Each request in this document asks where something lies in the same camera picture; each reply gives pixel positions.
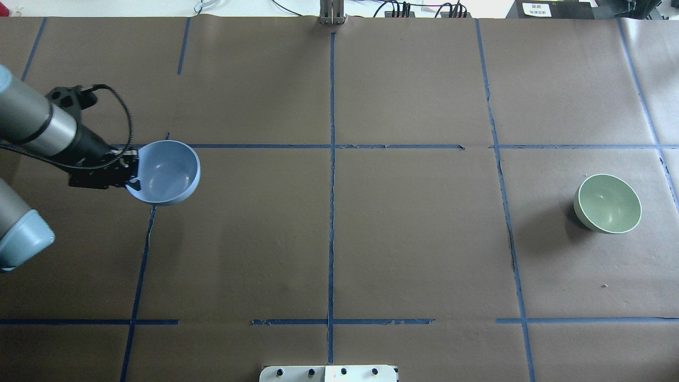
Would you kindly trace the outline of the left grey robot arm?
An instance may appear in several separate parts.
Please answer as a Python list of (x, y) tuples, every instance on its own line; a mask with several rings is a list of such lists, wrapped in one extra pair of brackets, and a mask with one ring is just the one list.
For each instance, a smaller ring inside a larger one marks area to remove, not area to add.
[[(41, 95), (9, 68), (1, 67), (2, 149), (48, 163), (68, 174), (75, 188), (139, 189), (139, 157), (133, 149), (133, 119), (117, 92), (128, 125), (127, 142), (117, 149), (82, 122), (82, 111), (94, 106), (97, 90), (56, 87)], [(53, 244), (55, 234), (39, 212), (2, 181), (2, 273), (9, 273)]]

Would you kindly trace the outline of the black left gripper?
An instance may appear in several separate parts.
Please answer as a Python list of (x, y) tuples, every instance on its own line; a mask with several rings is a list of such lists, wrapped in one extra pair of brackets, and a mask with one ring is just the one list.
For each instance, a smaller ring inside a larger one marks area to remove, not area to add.
[(138, 150), (114, 150), (97, 133), (86, 126), (77, 127), (73, 150), (73, 166), (90, 170), (69, 170), (68, 186), (73, 188), (108, 189), (110, 187), (142, 189), (138, 178), (129, 179), (129, 165), (138, 165)]

